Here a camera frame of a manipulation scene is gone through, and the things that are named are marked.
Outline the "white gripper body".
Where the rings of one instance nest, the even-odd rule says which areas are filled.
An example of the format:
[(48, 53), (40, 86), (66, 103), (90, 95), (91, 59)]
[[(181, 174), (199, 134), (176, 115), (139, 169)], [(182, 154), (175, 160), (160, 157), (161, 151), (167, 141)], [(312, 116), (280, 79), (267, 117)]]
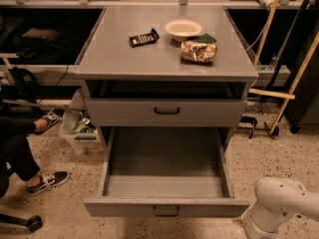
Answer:
[(276, 239), (278, 229), (274, 214), (269, 210), (249, 209), (243, 218), (247, 239)]

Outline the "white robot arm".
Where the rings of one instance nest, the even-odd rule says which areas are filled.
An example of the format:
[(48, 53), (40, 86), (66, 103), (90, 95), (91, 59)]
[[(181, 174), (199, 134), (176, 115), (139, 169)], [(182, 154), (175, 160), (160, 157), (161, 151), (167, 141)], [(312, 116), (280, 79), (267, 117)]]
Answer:
[(279, 227), (294, 213), (319, 220), (319, 193), (293, 179), (264, 177), (254, 188), (256, 201), (243, 217), (248, 239), (276, 239)]

